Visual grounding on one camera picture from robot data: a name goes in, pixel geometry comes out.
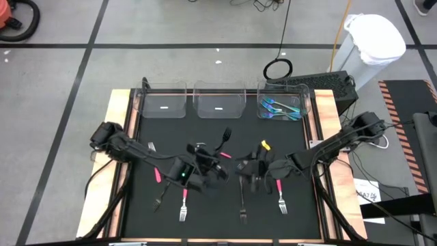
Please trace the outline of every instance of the wooden table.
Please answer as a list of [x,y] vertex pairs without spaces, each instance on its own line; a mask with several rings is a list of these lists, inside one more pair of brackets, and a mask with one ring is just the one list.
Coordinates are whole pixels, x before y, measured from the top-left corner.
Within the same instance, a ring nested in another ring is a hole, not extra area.
[[[116,122],[120,125],[124,125],[126,118],[126,111],[128,108],[130,90],[113,90],[111,93],[111,98],[109,100],[109,105],[107,109],[105,122]],[[333,92],[331,90],[315,90],[315,101],[318,108],[320,126],[322,134],[325,139],[339,132],[341,125],[337,113],[337,108],[335,106],[335,100]],[[137,114],[135,112],[135,105],[138,101],[134,100],[134,109],[132,109],[132,115],[129,125],[128,134],[130,137],[133,136],[133,126],[135,125]],[[309,125],[311,128],[311,135],[317,136],[315,120],[313,115],[314,110],[309,113]],[[346,163],[349,163],[349,158],[346,153],[340,153],[338,158]],[[108,157],[105,154],[99,153],[96,156],[96,161],[93,167],[93,173],[104,165],[108,161]],[[114,173],[115,173],[115,161],[112,162],[108,167],[103,169],[100,174],[98,174],[89,185],[87,197],[83,206],[82,216],[79,223],[79,228],[77,231],[77,236],[83,236],[87,234],[94,224],[99,220],[101,214],[104,212],[109,203],[109,198],[111,194],[111,187],[113,184]],[[121,170],[121,176],[119,179],[119,186],[121,186],[124,173],[126,171],[126,166],[123,166]],[[352,176],[352,171],[350,167],[346,166],[344,163],[335,161],[330,166],[330,173],[333,182],[335,200],[337,202],[337,207],[343,213],[344,217],[349,221],[353,228],[364,238],[367,238],[363,218],[361,216],[360,205],[358,203],[358,198],[356,195],[354,179]],[[332,213],[330,212],[327,205],[325,205],[326,218],[328,222],[328,231],[330,238],[336,238],[335,227]],[[109,236],[116,236],[117,222],[120,213],[120,205],[115,209],[113,213],[111,228],[109,228]],[[343,231],[344,239],[348,236]],[[180,242],[179,238],[125,238],[124,241],[171,241]],[[189,239],[189,242],[215,242],[215,241],[228,241],[230,243],[243,243],[247,242],[244,239]],[[262,240],[251,240],[252,243],[272,243],[270,239]],[[280,243],[321,243],[322,239],[296,239],[296,240],[280,240]]]

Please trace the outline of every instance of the black mat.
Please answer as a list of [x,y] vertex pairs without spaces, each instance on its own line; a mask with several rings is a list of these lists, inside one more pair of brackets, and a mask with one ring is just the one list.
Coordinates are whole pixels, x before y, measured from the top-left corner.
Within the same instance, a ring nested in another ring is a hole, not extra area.
[[[437,104],[434,100],[432,93],[430,92],[430,85],[426,81],[416,80],[416,81],[383,81],[386,84],[386,88],[390,94],[390,100],[393,103],[387,102],[386,104],[389,107],[390,105],[395,106],[395,112],[390,113],[393,119],[393,116],[397,116],[400,119],[400,122],[407,122],[412,120],[412,115],[414,113],[424,113],[426,111],[437,111]],[[429,190],[428,181],[425,175],[425,168],[423,165],[423,159],[421,154],[421,149],[419,145],[419,140],[417,139],[417,133],[414,129],[413,124],[403,125],[398,127],[400,130],[404,130],[405,134],[402,132],[397,132],[399,135],[399,140],[401,143],[407,142],[410,147],[403,146],[404,149],[411,150],[410,152],[405,152],[407,161],[412,163],[410,165],[410,169],[412,170],[412,175],[420,182],[416,181],[419,192],[426,193],[426,190],[422,189],[421,186],[425,185],[426,189]]]
[[[383,187],[380,184],[380,189],[388,194],[387,195],[383,192],[380,192],[382,201],[391,200],[392,198],[403,198],[406,196],[404,192],[396,188]],[[407,188],[400,189],[408,193]],[[409,215],[396,216],[396,218],[400,219],[407,225],[411,224],[411,219]],[[393,245],[416,245],[416,241],[414,239],[414,234],[412,233],[412,231],[392,218],[385,218],[385,224],[370,222],[365,222],[364,224],[366,227],[367,237],[369,241],[373,243],[386,243]]]
[[[153,141],[158,152],[183,154],[188,141],[216,145],[226,126],[232,136],[224,152],[233,157],[248,154],[252,147],[265,139],[283,158],[285,154],[303,150],[303,123],[262,120],[256,115],[256,96],[248,96],[246,109],[240,119],[219,120],[197,117],[192,102],[187,99],[187,114],[182,119],[144,119],[140,122],[142,144]],[[229,170],[237,163],[223,161]],[[122,236],[127,238],[321,238],[315,194],[311,182],[302,176],[283,180],[283,195],[288,215],[280,213],[278,193],[267,195],[264,187],[258,194],[246,186],[247,225],[240,223],[240,190],[238,178],[231,173],[227,185],[215,197],[188,192],[188,214],[179,222],[182,190],[170,187],[157,213],[152,203],[161,193],[164,183],[157,184],[152,167],[134,163],[132,192],[125,209]]]

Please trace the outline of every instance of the clear plastic container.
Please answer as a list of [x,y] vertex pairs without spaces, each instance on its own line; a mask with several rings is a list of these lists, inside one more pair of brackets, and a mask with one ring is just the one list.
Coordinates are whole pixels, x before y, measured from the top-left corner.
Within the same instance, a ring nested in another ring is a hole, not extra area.
[[183,118],[186,115],[186,84],[143,80],[135,90],[134,108],[145,118]]
[[257,114],[269,120],[301,120],[311,110],[308,86],[258,83]]
[[243,82],[198,81],[193,89],[193,106],[201,118],[239,118],[246,107],[246,88]]

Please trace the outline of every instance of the red vacuum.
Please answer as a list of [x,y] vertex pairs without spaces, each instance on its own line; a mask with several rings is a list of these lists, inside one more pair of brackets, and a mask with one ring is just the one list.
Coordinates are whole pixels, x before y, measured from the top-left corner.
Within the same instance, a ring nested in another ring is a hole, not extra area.
[[[12,28],[19,30],[22,27],[22,23],[12,16],[12,10],[15,10],[17,3],[24,3],[29,5],[33,10],[32,22],[26,31],[18,34],[17,36],[4,36],[1,35],[1,31],[6,28]],[[0,0],[0,41],[6,42],[19,42],[31,37],[40,23],[40,9],[32,0]]]

